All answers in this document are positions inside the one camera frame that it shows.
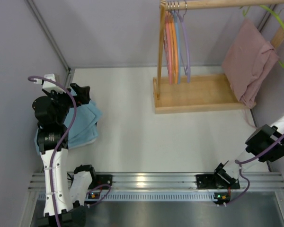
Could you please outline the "green clothes hanger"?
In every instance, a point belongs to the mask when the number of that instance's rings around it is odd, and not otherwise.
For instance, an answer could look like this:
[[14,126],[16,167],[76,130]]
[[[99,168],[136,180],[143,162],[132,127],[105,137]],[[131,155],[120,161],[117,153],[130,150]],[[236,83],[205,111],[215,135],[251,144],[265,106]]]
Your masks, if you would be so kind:
[[[281,26],[281,31],[284,34],[284,21],[280,18],[279,14],[275,13],[272,9],[270,9],[265,5],[258,5],[258,6],[265,9],[270,15],[272,15],[278,21],[279,25]],[[242,14],[244,17],[246,17],[246,15],[248,14],[250,7],[251,6],[248,6],[247,10],[243,9]],[[278,61],[278,63],[284,69],[284,62]]]

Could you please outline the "blue trousers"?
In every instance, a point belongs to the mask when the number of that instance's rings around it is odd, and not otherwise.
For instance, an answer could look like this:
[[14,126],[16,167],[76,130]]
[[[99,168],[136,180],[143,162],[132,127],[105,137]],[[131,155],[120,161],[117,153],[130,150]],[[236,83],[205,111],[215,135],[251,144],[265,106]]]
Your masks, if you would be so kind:
[[62,144],[68,149],[84,146],[86,142],[98,137],[97,122],[102,112],[96,103],[90,100],[87,105],[78,105],[74,123],[71,124],[74,109],[56,108],[49,97],[42,96],[33,102],[33,110],[38,120],[35,135],[35,148],[38,154],[53,149],[62,135],[69,130]]

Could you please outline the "pink trousers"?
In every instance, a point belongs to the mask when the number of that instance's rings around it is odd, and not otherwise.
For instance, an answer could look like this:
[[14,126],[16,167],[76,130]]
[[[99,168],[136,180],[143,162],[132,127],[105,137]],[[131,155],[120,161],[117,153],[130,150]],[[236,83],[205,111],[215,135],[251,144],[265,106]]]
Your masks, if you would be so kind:
[[272,44],[251,20],[244,19],[222,63],[236,99],[247,108],[253,108],[264,79],[278,60]]

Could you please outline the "purple clothes hanger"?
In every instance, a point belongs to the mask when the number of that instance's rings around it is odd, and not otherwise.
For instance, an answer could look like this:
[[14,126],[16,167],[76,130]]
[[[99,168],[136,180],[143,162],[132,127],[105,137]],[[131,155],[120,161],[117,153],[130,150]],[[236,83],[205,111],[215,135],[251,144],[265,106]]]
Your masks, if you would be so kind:
[[186,66],[184,67],[184,71],[185,71],[185,75],[187,78],[187,83],[190,83],[191,82],[190,52],[189,52],[189,43],[188,43],[188,37],[187,37],[187,32],[186,32],[186,25],[184,22],[184,17],[188,10],[188,4],[186,0],[184,1],[184,3],[185,3],[185,13],[181,16],[180,13],[178,12],[177,16],[180,19],[180,24],[182,27],[182,32],[183,32],[184,42],[185,42],[185,49],[186,49]]

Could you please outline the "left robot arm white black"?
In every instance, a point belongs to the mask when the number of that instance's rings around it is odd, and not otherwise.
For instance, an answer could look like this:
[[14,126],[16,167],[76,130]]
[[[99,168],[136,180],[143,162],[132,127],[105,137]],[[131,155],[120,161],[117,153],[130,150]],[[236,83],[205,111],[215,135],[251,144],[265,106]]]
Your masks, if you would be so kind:
[[36,143],[44,165],[46,202],[40,227],[82,227],[86,223],[83,205],[95,179],[92,165],[80,165],[68,184],[66,161],[70,126],[64,121],[72,108],[90,102],[90,87],[75,83],[68,89],[44,91],[32,108],[38,120]]

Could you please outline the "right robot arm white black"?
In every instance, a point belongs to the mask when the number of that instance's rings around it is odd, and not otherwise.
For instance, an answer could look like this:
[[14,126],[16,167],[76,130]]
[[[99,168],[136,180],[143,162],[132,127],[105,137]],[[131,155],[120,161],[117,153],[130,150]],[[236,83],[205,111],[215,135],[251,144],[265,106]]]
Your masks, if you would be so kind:
[[[272,44],[252,24],[241,27],[222,63],[236,99],[252,108],[260,87],[279,57]],[[259,162],[284,156],[284,116],[271,125],[257,128],[246,140],[238,157],[214,171],[215,181],[233,186],[244,171]]]

